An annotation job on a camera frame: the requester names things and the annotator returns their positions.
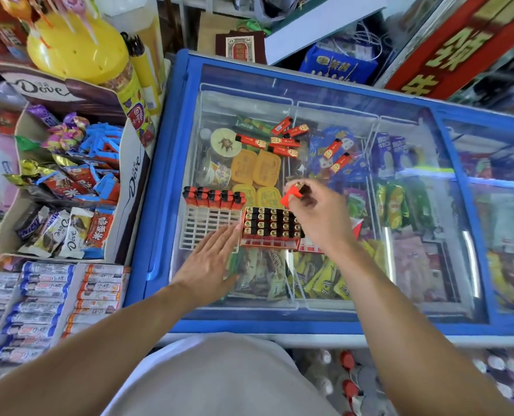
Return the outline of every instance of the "red banner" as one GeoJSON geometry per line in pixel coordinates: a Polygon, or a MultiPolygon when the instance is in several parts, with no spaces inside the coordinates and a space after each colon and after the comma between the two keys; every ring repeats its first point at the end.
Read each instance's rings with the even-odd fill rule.
{"type": "Polygon", "coordinates": [[[386,89],[447,99],[514,47],[514,0],[467,0],[399,67],[386,89]]]}

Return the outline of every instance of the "chest freezer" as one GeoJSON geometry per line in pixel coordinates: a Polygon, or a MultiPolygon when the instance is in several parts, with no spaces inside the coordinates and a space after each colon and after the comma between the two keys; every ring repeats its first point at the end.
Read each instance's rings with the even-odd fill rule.
{"type": "MultiPolygon", "coordinates": [[[[206,232],[241,218],[240,210],[186,203],[184,187],[239,191],[246,206],[281,207],[286,182],[315,177],[346,197],[362,220],[360,243],[444,334],[514,335],[514,324],[499,318],[474,186],[452,139],[468,125],[459,118],[488,114],[485,125],[497,133],[499,116],[188,51],[178,53],[171,78],[125,305],[168,285],[206,232]],[[297,158],[235,139],[266,146],[288,116],[291,127],[309,127],[297,158]],[[345,151],[355,160],[332,175],[324,152],[336,139],[343,146],[330,160],[345,151]]],[[[363,334],[334,263],[311,239],[282,245],[291,247],[237,248],[228,265],[240,275],[233,292],[171,332],[363,334]]]]}

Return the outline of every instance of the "right hand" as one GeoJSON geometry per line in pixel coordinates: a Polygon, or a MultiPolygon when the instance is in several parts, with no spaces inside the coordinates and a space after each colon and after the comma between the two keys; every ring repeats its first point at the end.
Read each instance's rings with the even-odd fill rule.
{"type": "Polygon", "coordinates": [[[301,223],[305,236],[329,257],[345,246],[356,245],[344,196],[311,179],[291,181],[286,190],[296,182],[302,182],[311,189],[311,193],[301,199],[294,195],[288,199],[290,211],[301,223]]]}

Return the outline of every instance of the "red bottle cap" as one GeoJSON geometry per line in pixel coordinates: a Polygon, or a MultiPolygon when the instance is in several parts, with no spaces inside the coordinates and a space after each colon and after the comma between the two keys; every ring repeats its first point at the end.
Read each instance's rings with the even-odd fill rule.
{"type": "Polygon", "coordinates": [[[344,390],[346,397],[350,400],[352,397],[355,397],[359,394],[357,385],[353,384],[349,379],[346,379],[344,382],[342,382],[342,389],[344,390]]]}
{"type": "Polygon", "coordinates": [[[355,366],[355,359],[353,359],[353,354],[348,350],[344,350],[342,353],[340,353],[339,362],[346,369],[346,371],[353,369],[355,366]]]}

